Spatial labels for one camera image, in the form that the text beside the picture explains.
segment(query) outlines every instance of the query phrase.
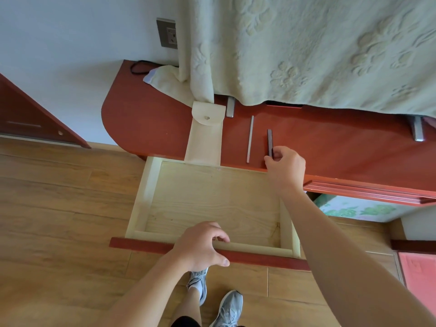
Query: open drawer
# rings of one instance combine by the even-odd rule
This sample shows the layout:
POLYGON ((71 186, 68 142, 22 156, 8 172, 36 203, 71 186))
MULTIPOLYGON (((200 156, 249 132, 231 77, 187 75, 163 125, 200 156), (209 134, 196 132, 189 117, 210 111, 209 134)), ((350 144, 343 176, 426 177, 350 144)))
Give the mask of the open drawer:
POLYGON ((111 247, 165 253, 190 226, 217 221, 231 243, 214 241, 232 262, 308 270, 283 203, 264 172, 148 157, 125 238, 111 247))

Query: shoe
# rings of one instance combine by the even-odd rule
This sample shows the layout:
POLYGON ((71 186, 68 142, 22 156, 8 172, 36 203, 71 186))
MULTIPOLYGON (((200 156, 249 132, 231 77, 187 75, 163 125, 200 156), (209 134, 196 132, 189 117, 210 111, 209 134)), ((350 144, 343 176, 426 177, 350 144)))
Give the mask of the shoe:
POLYGON ((236 290, 229 291, 221 300, 218 316, 210 327, 237 327, 243 312, 243 296, 236 290))
POLYGON ((191 277, 188 281, 188 284, 186 285, 186 288, 189 289, 189 287, 192 286, 194 283, 198 281, 201 282, 201 287, 203 291, 200 295, 200 306, 203 305, 204 301, 206 300, 206 295, 208 294, 208 289, 206 288, 206 274, 208 273, 208 269, 209 268, 199 272, 190 272, 191 277))

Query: white sock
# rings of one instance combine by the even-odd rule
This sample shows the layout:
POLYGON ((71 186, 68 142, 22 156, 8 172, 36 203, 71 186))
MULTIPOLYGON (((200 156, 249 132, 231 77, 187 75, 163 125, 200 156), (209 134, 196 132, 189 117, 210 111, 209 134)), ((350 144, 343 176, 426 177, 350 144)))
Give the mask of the white sock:
POLYGON ((189 288, 188 288, 188 290, 189 290, 191 287, 194 287, 195 289, 198 290, 198 292, 200 293, 200 298, 201 298, 201 296, 202 296, 202 294, 203 294, 203 286, 201 285, 201 281, 198 280, 196 283, 193 283, 192 285, 190 285, 189 288))

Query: forearm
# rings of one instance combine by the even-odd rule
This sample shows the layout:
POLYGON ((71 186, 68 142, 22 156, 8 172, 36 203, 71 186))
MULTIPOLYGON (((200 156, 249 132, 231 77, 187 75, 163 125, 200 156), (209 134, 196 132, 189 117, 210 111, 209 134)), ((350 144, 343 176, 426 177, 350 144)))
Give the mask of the forearm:
POLYGON ((433 315, 303 191, 289 191, 281 198, 313 276, 342 326, 436 326, 433 315))
POLYGON ((167 253, 97 326, 157 326, 174 287, 185 272, 183 262, 172 252, 167 253))

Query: wall outlet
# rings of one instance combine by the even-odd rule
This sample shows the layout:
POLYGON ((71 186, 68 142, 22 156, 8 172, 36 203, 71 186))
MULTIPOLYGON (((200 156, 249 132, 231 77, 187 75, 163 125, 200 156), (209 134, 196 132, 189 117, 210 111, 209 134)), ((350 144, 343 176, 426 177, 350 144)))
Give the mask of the wall outlet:
POLYGON ((176 22, 157 18, 156 23, 159 38, 161 39, 161 46, 177 49, 176 22))

